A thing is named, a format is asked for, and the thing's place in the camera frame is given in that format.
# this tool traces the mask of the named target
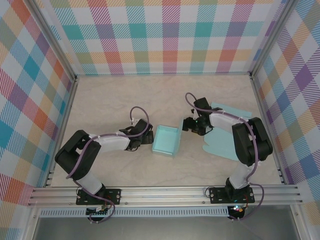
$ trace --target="purple cable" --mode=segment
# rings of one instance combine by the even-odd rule
[[[83,186],[81,186],[81,185],[80,185],[78,182],[76,182],[75,180],[73,180],[73,182],[74,182],[75,184],[77,184],[80,188],[82,188],[82,190],[83,190],[86,194],[90,195],[90,196],[93,197],[93,198],[96,198],[96,199],[99,199],[99,200],[103,200],[103,201],[105,201],[105,202],[107,202],[108,204],[110,204],[110,205],[113,206],[113,210],[112,210],[111,214],[110,214],[109,216],[105,216],[105,217],[104,217],[102,220],[100,220],[100,221],[93,221],[93,220],[91,219],[91,216],[92,216],[93,213],[89,214],[89,220],[90,220],[91,223],[94,223],[94,224],[103,223],[103,222],[107,221],[109,218],[111,218],[111,216],[112,216],[113,214],[115,214],[115,212],[116,212],[116,205],[115,205],[112,201],[110,201],[110,200],[108,200],[108,199],[106,199],[106,198],[103,198],[103,197],[96,196],[96,195],[92,194],[91,192],[89,192],[88,190],[86,190]]]
[[[250,135],[251,135],[251,137],[252,137],[253,148],[254,148],[254,167],[253,167],[252,172],[251,172],[251,173],[246,177],[246,179],[245,179],[245,180],[249,183],[249,178],[256,172],[257,167],[258,167],[258,161],[259,161],[259,158],[258,158],[258,147],[257,147],[256,137],[255,137],[255,134],[254,134],[254,132],[252,131],[250,125],[249,125],[249,124],[247,123],[247,121],[244,120],[243,118],[240,118],[240,117],[238,117],[238,116],[235,116],[235,115],[230,114],[230,113],[227,113],[227,112],[221,112],[221,111],[214,111],[214,110],[208,110],[208,109],[198,108],[198,107],[194,106],[191,102],[189,102],[189,100],[188,100],[188,95],[191,95],[195,100],[197,100],[197,98],[196,98],[196,96],[193,95],[191,92],[187,92],[187,93],[185,94],[185,96],[184,96],[186,102],[187,102],[192,108],[194,108],[195,110],[202,111],[202,112],[207,112],[207,113],[215,113],[215,114],[226,115],[226,116],[229,116],[229,117],[234,118],[234,119],[239,119],[241,122],[243,122],[243,123],[246,125],[246,127],[248,128],[248,130],[249,130],[249,132],[250,132]],[[264,198],[265,198],[265,190],[264,190],[264,187],[263,187],[262,185],[257,184],[257,183],[251,183],[251,182],[250,182],[250,184],[253,185],[253,186],[258,186],[258,187],[260,187],[261,190],[262,190],[262,196],[261,196],[261,200],[260,200],[259,204],[256,206],[256,208],[255,208],[251,213],[249,213],[248,215],[246,215],[246,216],[244,216],[243,218],[241,218],[241,220],[245,220],[245,219],[247,219],[248,217],[252,216],[252,214],[254,214],[254,213],[260,208],[260,206],[261,206],[261,204],[262,204],[262,202],[263,202],[263,200],[264,200]]]
[[[103,138],[103,137],[108,137],[108,136],[117,136],[117,137],[125,137],[125,138],[136,138],[136,137],[139,137],[141,136],[142,134],[145,133],[145,131],[147,131],[148,127],[149,127],[149,116],[148,116],[148,113],[146,112],[146,110],[144,110],[142,107],[140,106],[134,106],[133,108],[131,108],[130,110],[130,119],[132,120],[132,111],[134,109],[140,109],[144,112],[145,116],[146,116],[146,121],[147,121],[147,124],[144,128],[144,130],[142,132],[140,132],[139,134],[135,134],[135,135],[125,135],[125,134],[116,134],[116,133],[106,133],[106,134],[102,134],[102,135],[98,135],[98,136],[94,136],[93,138],[91,138],[84,146],[78,160],[76,161],[76,164],[74,165],[72,171],[68,174],[68,176],[66,176],[66,179],[69,179],[71,178],[71,176],[75,173],[75,171],[77,170],[86,150],[87,150],[87,147],[88,145],[95,139],[97,138]]]

